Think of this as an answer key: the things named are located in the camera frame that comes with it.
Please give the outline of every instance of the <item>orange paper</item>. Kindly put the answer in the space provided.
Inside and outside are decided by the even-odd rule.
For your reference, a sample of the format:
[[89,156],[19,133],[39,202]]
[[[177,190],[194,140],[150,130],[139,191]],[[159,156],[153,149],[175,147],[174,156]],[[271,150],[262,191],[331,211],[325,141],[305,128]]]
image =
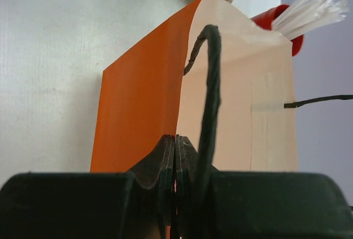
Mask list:
[[174,14],[104,70],[91,172],[124,172],[163,134],[175,135],[189,31],[200,1]]

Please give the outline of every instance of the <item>paper bag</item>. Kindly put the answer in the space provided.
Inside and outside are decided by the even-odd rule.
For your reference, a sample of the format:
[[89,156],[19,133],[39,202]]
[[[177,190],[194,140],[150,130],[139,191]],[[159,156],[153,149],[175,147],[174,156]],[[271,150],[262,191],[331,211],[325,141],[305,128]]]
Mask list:
[[221,107],[213,165],[222,170],[297,168],[292,44],[258,28],[223,0],[196,0],[148,34],[103,73],[91,172],[123,172],[163,134],[197,149],[207,74],[205,44],[183,69],[207,24],[222,38]]

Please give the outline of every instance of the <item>black wire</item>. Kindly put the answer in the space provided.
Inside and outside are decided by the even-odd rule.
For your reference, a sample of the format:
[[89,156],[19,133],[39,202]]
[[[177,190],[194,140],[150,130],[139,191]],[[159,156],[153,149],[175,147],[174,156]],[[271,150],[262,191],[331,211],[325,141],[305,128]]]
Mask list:
[[332,95],[330,97],[318,97],[318,98],[313,98],[313,99],[308,99],[303,101],[297,101],[293,103],[285,103],[284,107],[299,108],[303,105],[316,103],[316,102],[329,101],[329,100],[351,100],[351,99],[353,99],[353,94],[340,94],[340,95]]
[[184,75],[186,75],[192,68],[200,48],[206,40],[208,43],[207,92],[192,194],[193,205],[196,207],[201,206],[210,181],[212,159],[216,146],[218,109],[221,103],[221,36],[217,26],[207,25],[204,27],[197,37],[189,63],[184,69]]

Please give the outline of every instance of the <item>white shredded plastic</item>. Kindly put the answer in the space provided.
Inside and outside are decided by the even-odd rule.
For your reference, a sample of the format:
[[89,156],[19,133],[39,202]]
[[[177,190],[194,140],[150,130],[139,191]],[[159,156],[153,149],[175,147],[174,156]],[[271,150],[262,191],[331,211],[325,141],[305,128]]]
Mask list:
[[337,23],[349,11],[347,0],[296,0],[272,22],[272,29],[292,40],[315,28]]

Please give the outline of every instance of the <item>tape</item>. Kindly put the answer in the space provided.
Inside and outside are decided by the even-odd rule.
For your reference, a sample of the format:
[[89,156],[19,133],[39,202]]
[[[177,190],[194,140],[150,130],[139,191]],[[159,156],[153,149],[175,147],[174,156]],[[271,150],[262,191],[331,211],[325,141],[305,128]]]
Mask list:
[[254,171],[288,171],[286,83],[283,71],[253,77],[252,160]]

